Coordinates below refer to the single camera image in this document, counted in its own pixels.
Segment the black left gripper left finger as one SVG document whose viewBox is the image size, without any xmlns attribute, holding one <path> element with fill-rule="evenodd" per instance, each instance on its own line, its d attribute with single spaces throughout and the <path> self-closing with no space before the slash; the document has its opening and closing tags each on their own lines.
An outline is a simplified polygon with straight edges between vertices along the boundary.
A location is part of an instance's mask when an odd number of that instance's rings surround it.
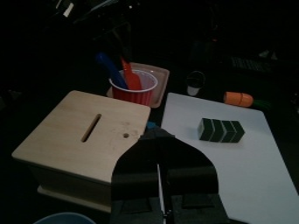
<svg viewBox="0 0 299 224">
<path fill-rule="evenodd" d="M 111 178 L 109 224 L 163 224 L 155 140 L 141 137 L 125 151 Z"/>
</svg>

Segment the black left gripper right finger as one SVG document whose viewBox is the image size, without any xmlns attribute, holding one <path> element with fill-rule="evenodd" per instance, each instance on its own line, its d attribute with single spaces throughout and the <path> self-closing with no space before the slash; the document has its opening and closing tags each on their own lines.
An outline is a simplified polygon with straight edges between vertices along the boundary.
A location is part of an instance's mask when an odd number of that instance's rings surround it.
<svg viewBox="0 0 299 224">
<path fill-rule="evenodd" d="M 155 137 L 165 224 L 229 224 L 212 162 L 164 129 Z"/>
</svg>

